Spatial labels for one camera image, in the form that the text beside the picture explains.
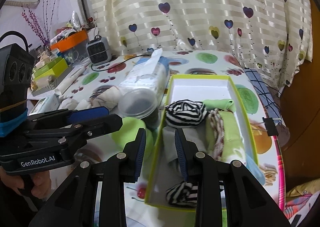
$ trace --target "clear plastic lid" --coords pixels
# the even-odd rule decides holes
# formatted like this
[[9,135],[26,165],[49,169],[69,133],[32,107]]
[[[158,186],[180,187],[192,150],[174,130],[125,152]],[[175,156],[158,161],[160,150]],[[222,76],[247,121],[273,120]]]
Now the clear plastic lid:
[[149,116],[158,106],[156,94],[145,88],[134,89],[124,94],[118,103],[123,117],[143,119]]

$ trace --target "gray fan heater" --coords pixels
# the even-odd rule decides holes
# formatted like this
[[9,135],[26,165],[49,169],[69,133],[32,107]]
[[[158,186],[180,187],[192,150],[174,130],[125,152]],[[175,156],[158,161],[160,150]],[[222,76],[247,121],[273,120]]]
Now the gray fan heater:
[[87,53],[93,66],[111,61],[111,52],[108,40],[105,37],[98,37],[86,44]]

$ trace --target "orange basket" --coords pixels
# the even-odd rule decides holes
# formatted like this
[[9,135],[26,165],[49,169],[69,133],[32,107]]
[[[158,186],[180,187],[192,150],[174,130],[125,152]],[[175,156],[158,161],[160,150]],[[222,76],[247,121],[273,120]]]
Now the orange basket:
[[88,38],[87,31],[82,30],[82,31],[77,32],[76,34],[73,34],[73,35],[51,45],[50,49],[53,50],[53,49],[58,48],[60,52],[64,52],[66,50],[69,50],[69,49],[75,47],[76,45],[83,42],[87,38]]

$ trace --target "blue plaid cloth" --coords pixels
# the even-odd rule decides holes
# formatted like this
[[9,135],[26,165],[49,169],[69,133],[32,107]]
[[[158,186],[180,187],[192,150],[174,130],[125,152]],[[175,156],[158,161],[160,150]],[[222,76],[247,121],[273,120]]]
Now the blue plaid cloth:
[[255,69],[245,69],[244,71],[259,95],[261,102],[265,106],[269,117],[273,119],[281,118],[278,106],[274,102],[272,95],[268,91],[267,84],[263,82],[260,74]]

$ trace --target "heart-patterned curtain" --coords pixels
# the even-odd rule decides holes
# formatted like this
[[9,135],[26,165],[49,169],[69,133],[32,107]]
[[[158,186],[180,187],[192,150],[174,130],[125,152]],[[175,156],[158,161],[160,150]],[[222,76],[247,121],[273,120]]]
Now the heart-patterned curtain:
[[91,0],[118,54],[222,50],[274,87],[312,58],[309,0]]

